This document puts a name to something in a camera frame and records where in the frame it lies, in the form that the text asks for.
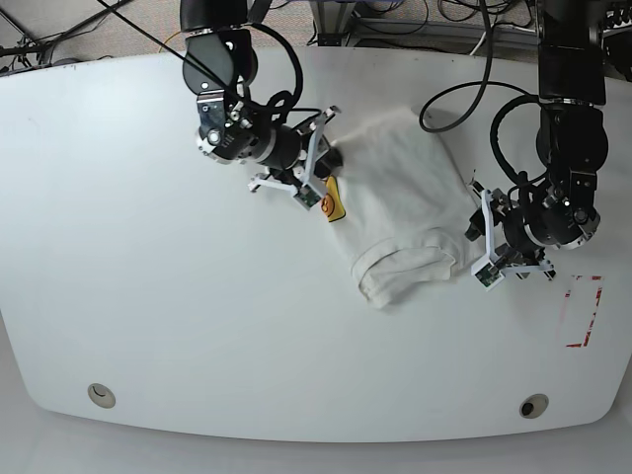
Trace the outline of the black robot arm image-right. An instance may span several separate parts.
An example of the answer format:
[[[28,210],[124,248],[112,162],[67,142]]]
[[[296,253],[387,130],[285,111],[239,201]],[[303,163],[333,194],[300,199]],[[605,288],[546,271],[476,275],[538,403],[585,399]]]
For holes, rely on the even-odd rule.
[[[473,270],[550,272],[549,248],[588,243],[600,223],[594,206],[597,172],[608,154],[602,108],[606,103],[602,41],[603,1],[538,1],[538,92],[523,93],[493,118],[493,156],[512,182],[507,192],[482,190],[466,237],[485,240]],[[533,104],[539,109],[536,151],[543,173],[517,171],[500,146],[504,118]]]

